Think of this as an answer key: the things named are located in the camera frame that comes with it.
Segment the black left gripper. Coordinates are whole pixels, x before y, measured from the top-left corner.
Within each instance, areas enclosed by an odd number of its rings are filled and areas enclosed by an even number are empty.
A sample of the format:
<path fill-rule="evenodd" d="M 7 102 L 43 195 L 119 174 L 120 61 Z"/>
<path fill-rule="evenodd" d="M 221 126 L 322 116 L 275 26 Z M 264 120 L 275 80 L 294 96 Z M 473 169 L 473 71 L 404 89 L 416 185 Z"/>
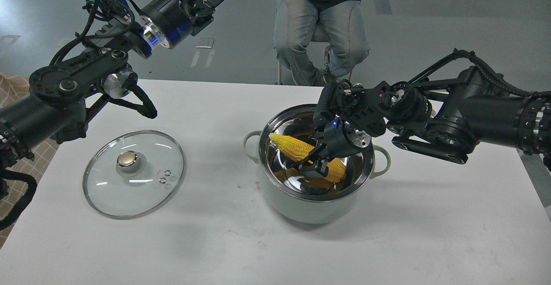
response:
<path fill-rule="evenodd" d="M 143 37 L 151 48 L 173 49 L 187 36 L 196 36 L 213 20 L 226 0 L 153 0 L 139 11 Z"/>

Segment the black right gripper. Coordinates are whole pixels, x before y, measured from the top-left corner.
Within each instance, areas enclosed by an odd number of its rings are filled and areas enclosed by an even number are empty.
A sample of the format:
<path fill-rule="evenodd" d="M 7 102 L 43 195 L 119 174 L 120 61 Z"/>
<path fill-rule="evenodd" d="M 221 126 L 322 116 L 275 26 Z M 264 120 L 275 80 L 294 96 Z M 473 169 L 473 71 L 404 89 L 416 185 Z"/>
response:
<path fill-rule="evenodd" d="M 311 160 L 310 152 L 317 144 L 317 139 L 308 135 L 291 136 L 291 160 L 298 165 L 309 187 L 333 187 L 336 169 L 326 159 Z M 353 127 L 349 122 L 336 119 L 323 128 L 323 142 L 327 146 L 327 158 L 345 158 L 359 153 L 373 151 L 371 136 L 364 130 Z"/>

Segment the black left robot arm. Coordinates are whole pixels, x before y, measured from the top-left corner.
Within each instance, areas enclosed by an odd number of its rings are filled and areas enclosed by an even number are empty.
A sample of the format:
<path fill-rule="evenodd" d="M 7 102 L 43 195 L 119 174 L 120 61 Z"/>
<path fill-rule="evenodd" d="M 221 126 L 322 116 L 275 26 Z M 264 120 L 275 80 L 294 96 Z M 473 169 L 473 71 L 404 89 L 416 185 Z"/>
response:
<path fill-rule="evenodd" d="M 89 122 L 108 103 L 156 118 L 129 52 L 149 58 L 157 46 L 173 49 L 205 29 L 223 1 L 152 0 L 140 8 L 132 0 L 85 0 L 84 30 L 30 75 L 27 95 L 1 109 L 1 197 L 8 194 L 8 180 L 27 185 L 1 229 L 14 224 L 37 189 L 34 177 L 11 167 L 34 160 L 33 149 L 47 139 L 61 144 L 85 138 Z"/>

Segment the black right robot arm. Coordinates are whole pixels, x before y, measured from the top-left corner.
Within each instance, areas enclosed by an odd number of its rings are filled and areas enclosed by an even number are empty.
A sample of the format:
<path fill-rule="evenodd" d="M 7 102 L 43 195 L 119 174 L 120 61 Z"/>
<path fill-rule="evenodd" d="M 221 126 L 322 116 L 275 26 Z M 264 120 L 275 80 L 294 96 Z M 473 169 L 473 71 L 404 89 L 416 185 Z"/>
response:
<path fill-rule="evenodd" d="M 316 146 L 297 168 L 326 177 L 331 160 L 368 150 L 387 130 L 394 146 L 452 163 L 484 142 L 541 154 L 549 168 L 550 111 L 549 91 L 514 87 L 474 52 L 454 49 L 408 82 L 327 85 L 313 115 Z"/>

